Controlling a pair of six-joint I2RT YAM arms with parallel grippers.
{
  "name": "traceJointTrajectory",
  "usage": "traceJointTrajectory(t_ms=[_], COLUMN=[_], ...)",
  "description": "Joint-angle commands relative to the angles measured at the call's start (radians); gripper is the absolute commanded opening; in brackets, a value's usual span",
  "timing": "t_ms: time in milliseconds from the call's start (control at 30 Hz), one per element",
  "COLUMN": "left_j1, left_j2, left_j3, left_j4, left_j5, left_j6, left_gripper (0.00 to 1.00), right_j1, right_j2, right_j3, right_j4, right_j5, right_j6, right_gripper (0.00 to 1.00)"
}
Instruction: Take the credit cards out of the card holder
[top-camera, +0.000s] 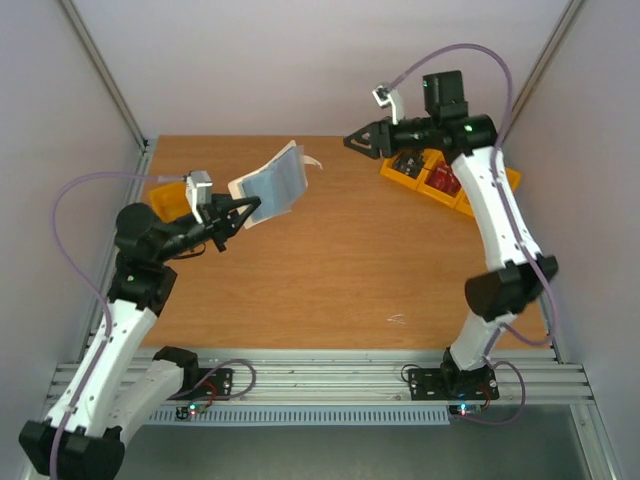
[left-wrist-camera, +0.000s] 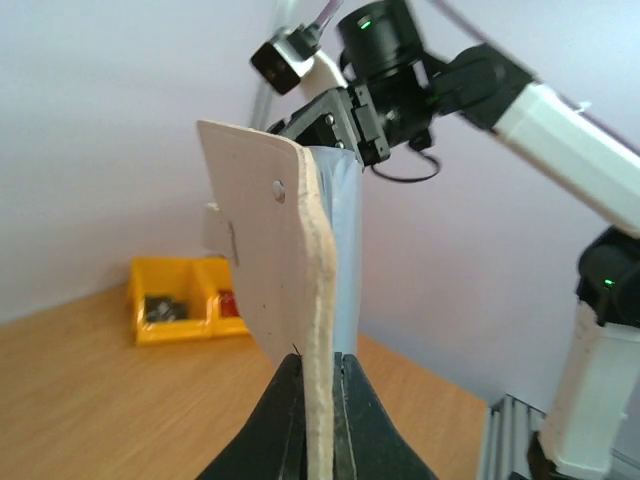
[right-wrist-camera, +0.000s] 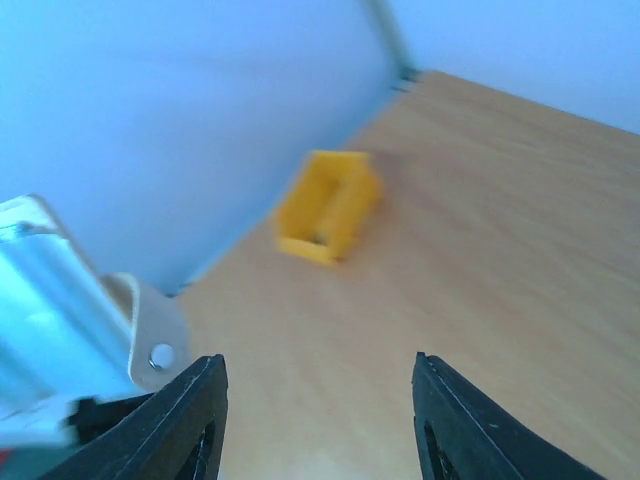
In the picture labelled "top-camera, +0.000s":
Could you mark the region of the beige card holder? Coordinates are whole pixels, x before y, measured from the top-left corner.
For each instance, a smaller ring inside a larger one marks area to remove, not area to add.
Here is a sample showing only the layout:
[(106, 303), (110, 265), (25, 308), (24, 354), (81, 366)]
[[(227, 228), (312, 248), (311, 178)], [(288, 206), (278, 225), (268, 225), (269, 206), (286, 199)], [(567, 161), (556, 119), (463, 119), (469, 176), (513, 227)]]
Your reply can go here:
[(321, 162), (306, 155), (304, 148), (291, 140), (263, 166), (230, 181), (228, 190), (233, 199), (257, 196), (261, 200), (243, 227), (250, 229), (290, 212), (308, 188), (307, 166), (323, 170)]

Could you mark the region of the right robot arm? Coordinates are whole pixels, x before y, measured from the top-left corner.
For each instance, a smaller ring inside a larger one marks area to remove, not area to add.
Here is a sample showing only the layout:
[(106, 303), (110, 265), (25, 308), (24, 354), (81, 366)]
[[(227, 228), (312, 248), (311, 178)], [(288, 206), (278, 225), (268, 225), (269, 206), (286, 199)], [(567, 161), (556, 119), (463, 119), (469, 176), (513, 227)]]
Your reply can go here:
[(372, 159), (435, 150), (469, 200), (483, 241), (487, 271), (465, 283), (470, 311), (459, 336), (436, 369), (411, 370), (413, 398), (470, 400), (498, 392), (488, 357), (516, 317), (538, 299), (558, 271), (529, 233), (508, 183), (498, 133), (486, 114), (472, 116), (460, 71), (424, 76), (426, 116), (408, 119), (397, 90), (377, 86), (372, 95), (390, 116), (346, 136), (346, 147)]

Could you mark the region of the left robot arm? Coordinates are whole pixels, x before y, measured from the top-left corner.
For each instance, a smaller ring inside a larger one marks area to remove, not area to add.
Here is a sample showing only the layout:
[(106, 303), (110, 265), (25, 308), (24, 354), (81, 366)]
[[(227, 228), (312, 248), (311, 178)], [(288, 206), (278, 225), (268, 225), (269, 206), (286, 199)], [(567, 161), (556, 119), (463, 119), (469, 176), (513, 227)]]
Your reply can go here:
[(19, 444), (36, 472), (51, 479), (112, 479), (126, 447), (150, 414), (201, 386), (196, 353), (164, 347), (133, 385), (120, 388), (141, 341), (164, 310), (177, 279), (168, 261), (212, 242), (219, 251), (261, 204), (256, 196), (212, 194), (195, 213), (163, 222), (144, 203), (116, 219), (116, 271), (96, 336), (64, 394)]

